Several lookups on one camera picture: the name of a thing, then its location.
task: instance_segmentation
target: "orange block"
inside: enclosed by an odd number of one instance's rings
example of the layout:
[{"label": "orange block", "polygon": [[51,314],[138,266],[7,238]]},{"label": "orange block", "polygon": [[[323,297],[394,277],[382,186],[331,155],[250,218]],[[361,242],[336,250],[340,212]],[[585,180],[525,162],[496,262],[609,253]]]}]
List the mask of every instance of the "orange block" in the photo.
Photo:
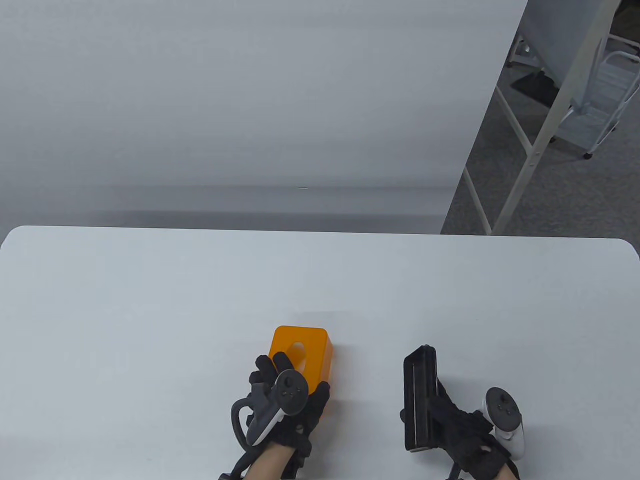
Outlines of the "orange block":
[{"label": "orange block", "polygon": [[318,383],[329,381],[333,345],[324,328],[279,326],[273,334],[269,356],[283,351],[294,368],[302,373],[309,384],[309,393],[316,391]]}]

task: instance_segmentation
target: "wrist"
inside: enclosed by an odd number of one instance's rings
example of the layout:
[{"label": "wrist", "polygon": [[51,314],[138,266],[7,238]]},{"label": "wrist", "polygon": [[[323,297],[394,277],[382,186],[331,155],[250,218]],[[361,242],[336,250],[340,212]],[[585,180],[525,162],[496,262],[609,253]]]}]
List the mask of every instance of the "wrist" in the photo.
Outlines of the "wrist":
[{"label": "wrist", "polygon": [[513,474],[508,465],[504,465],[495,480],[516,480],[516,475]]}]

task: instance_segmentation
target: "white panel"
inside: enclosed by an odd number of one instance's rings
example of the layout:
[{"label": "white panel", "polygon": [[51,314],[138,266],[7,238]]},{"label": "white panel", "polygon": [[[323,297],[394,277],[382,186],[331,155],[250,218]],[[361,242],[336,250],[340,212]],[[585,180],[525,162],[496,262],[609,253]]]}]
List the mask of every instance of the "white panel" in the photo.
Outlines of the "white panel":
[{"label": "white panel", "polygon": [[524,5],[4,0],[0,174],[450,200]]}]

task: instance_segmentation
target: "whiteboard stand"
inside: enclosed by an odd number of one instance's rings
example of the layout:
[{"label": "whiteboard stand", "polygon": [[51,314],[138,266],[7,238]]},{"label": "whiteboard stand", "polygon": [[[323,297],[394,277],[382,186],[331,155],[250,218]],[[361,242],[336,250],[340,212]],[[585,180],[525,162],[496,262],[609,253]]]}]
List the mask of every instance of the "whiteboard stand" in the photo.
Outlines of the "whiteboard stand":
[{"label": "whiteboard stand", "polygon": [[513,110],[509,106],[507,100],[504,98],[500,88],[496,85],[495,87],[495,97],[500,104],[504,114],[509,121],[509,124],[513,128],[518,140],[520,140],[520,144],[525,150],[527,154],[527,158],[522,165],[522,169],[516,178],[516,181],[509,192],[509,196],[507,200],[504,202],[502,206],[502,210],[500,210],[500,214],[495,221],[493,227],[489,224],[488,218],[480,201],[480,198],[477,195],[476,189],[474,187],[473,181],[467,168],[465,167],[463,171],[463,178],[465,179],[465,184],[469,188],[469,192],[471,197],[473,198],[474,205],[480,215],[480,219],[482,221],[484,232],[487,235],[502,235],[504,233],[504,229],[511,220],[513,216],[513,212],[518,206],[520,199],[522,198],[522,194],[525,191],[525,188],[531,181],[531,177],[533,173],[536,171],[538,164],[540,163],[540,159],[549,144],[549,141],[556,133],[560,123],[571,113],[570,106],[572,103],[572,98],[577,92],[579,88],[583,85],[583,77],[584,72],[588,71],[591,68],[591,64],[593,63],[593,56],[598,48],[600,41],[602,39],[602,31],[603,29],[607,29],[611,24],[611,19],[613,18],[613,14],[618,7],[617,0],[603,0],[601,5],[599,6],[596,14],[593,17],[593,22],[587,30],[587,33],[582,41],[582,44],[578,48],[578,51],[573,59],[571,67],[561,84],[560,91],[556,96],[556,100],[553,105],[549,109],[549,113],[538,133],[538,136],[534,140],[533,144],[529,141],[525,131],[522,129],[520,122],[518,122]]}]

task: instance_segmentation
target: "black glove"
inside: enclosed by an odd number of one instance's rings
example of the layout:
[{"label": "black glove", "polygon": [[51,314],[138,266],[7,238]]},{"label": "black glove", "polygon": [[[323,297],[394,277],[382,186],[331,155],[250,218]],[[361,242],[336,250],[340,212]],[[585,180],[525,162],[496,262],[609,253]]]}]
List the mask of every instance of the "black glove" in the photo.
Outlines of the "black glove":
[{"label": "black glove", "polygon": [[516,478],[520,478],[518,469],[509,459],[511,454],[491,435],[493,425],[482,412],[460,410],[440,381],[438,391],[438,397],[429,398],[427,408],[433,420],[442,427],[439,448],[476,480],[495,479],[504,465],[509,466]]},{"label": "black glove", "polygon": [[[293,368],[289,357],[283,352],[276,353],[273,356],[273,362],[267,355],[261,355],[256,358],[255,366],[258,370],[251,373],[249,383],[266,383],[270,387],[274,385],[278,374]],[[309,395],[302,412],[292,417],[284,417],[269,432],[265,442],[270,440],[286,447],[293,447],[302,458],[308,457],[311,453],[309,434],[318,425],[327,400],[329,400],[329,384],[322,381],[318,384],[316,391]],[[247,426],[252,420],[253,415],[249,415],[246,420]]]}]

